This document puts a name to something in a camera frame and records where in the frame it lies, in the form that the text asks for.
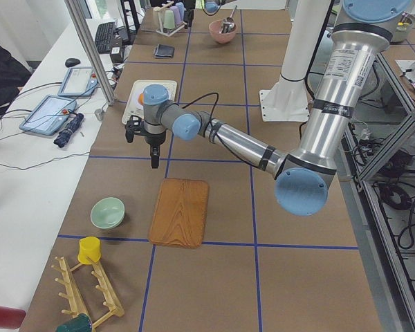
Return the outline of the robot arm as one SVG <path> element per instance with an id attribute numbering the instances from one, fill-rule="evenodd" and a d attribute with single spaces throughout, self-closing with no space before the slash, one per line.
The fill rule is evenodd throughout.
<path id="1" fill-rule="evenodd" d="M 212 0 L 212 1 L 202 1 L 201 9 L 207 16 L 215 15 L 222 6 L 227 3 L 231 3 L 234 0 Z M 187 24 L 188 28 L 192 27 L 194 20 L 194 12 L 196 8 L 195 0 L 184 0 L 183 5 L 185 6 L 186 12 L 184 14 L 183 21 Z"/>
<path id="2" fill-rule="evenodd" d="M 244 163 L 275 179 L 278 204 L 291 214 L 308 216 L 320 211 L 336 173 L 334 156 L 376 55 L 386 50 L 408 1 L 343 1 L 333 28 L 333 48 L 318 84 L 298 146 L 282 153 L 212 113 L 190 111 L 170 100 L 161 84 L 143 91 L 143 115 L 131 116 L 124 126 L 132 142 L 142 136 L 157 167 L 166 133 L 181 140 L 202 136 L 220 145 Z"/>

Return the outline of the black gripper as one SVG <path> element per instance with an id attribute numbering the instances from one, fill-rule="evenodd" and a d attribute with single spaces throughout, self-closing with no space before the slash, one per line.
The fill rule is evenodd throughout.
<path id="1" fill-rule="evenodd" d="M 194 19 L 194 10 L 196 7 L 196 1 L 195 0 L 184 0 L 183 3 L 185 6 L 185 13 L 184 13 L 183 21 L 186 23 L 187 28 L 191 28 L 192 22 Z"/>
<path id="2" fill-rule="evenodd" d="M 150 145 L 151 167 L 158 169 L 160 164 L 160 145 L 165 142 L 165 132 L 150 133 L 145 129 L 146 122 L 139 116 L 131 115 L 124 126 L 125 138 L 132 143 L 134 136 L 143 136 L 145 142 Z"/>

